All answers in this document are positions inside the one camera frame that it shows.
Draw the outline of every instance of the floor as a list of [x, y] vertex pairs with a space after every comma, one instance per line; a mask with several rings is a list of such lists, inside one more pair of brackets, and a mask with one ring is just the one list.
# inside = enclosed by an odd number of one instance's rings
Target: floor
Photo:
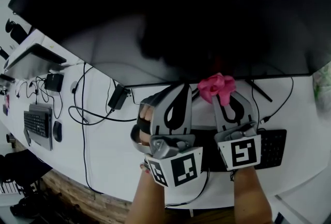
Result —
[[[17, 141], [17, 151], [24, 146]], [[78, 206], [87, 218], [99, 223], [118, 224], [124, 223], [130, 210], [131, 202], [117, 199], [108, 195], [94, 193], [84, 185], [52, 170], [42, 177], [43, 183], [50, 188], [54, 194], [61, 193], [58, 197], [68, 206]], [[194, 210], [191, 218], [188, 210], [166, 210], [164, 223], [234, 223], [233, 208], [222, 208], [218, 210]]]

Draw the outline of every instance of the pink object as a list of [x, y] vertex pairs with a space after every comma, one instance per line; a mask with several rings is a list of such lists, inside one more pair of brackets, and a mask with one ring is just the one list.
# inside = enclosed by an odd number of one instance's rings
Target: pink object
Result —
[[217, 73], [199, 82], [198, 89], [201, 97], [207, 102], [212, 103], [212, 96], [218, 94], [221, 106], [227, 106], [231, 93], [236, 90], [236, 84], [233, 77]]

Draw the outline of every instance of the person's right hand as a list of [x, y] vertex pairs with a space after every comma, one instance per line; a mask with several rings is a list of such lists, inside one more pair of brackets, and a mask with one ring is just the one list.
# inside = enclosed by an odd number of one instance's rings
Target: person's right hand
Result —
[[[141, 112], [139, 113], [140, 118], [141, 119], [145, 119], [146, 121], [151, 121], [152, 120], [152, 116], [153, 116], [153, 111], [154, 108], [148, 105], [144, 105], [143, 109], [141, 110]], [[141, 141], [142, 145], [145, 146], [149, 146], [149, 140], [151, 138], [151, 136], [143, 131], [139, 131], [139, 138]]]

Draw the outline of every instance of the keyboard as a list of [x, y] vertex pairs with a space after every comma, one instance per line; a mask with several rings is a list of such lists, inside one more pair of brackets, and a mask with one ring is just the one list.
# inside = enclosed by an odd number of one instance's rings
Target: keyboard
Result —
[[[191, 130], [195, 135], [196, 147], [203, 147], [202, 171], [227, 172], [222, 157], [214, 140], [216, 130]], [[257, 170], [280, 166], [283, 158], [287, 131], [263, 130], [261, 135], [261, 163], [256, 165]]]
[[45, 112], [24, 111], [24, 127], [43, 138], [48, 138], [49, 116]]

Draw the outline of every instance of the person's arm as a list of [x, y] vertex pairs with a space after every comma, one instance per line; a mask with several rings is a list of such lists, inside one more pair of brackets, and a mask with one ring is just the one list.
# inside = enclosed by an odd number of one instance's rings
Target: person's arm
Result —
[[[151, 121], [153, 108], [144, 106], [140, 118]], [[150, 135], [140, 131], [141, 144], [149, 145]], [[126, 224], [162, 224], [164, 222], [164, 187], [154, 182], [149, 169], [142, 168], [136, 195], [131, 205]]]
[[269, 202], [254, 167], [239, 169], [234, 176], [234, 217], [236, 224], [273, 223]]

